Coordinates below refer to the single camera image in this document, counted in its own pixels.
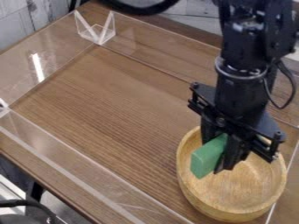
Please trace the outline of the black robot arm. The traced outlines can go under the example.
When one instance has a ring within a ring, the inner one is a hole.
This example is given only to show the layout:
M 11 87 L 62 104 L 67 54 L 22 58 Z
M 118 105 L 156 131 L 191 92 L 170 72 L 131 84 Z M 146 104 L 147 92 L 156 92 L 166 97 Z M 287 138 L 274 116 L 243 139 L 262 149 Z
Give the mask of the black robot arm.
M 277 74 L 295 79 L 282 61 L 295 51 L 293 0 L 216 0 L 215 4 L 223 37 L 216 86 L 194 82 L 188 100 L 200 115 L 202 146 L 191 154 L 191 172 L 199 179 L 234 169 L 250 153 L 267 162 L 277 159 L 286 134 L 267 106 L 289 106 L 271 97 Z

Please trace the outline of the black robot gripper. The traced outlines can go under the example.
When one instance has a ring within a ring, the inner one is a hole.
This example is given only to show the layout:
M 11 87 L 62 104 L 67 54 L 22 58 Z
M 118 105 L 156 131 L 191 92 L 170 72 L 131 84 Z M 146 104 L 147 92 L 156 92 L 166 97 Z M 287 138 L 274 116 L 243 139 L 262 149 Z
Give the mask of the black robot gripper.
M 277 159 L 286 134 L 267 113 L 267 104 L 274 101 L 271 92 L 277 73 L 285 69 L 279 61 L 251 69 L 239 69 L 218 57 L 216 86 L 199 82 L 191 84 L 188 107 L 200 115 L 202 142 L 206 144 L 220 136 L 227 140 L 215 174 L 224 170 L 233 171 L 250 153 L 257 153 L 267 162 Z

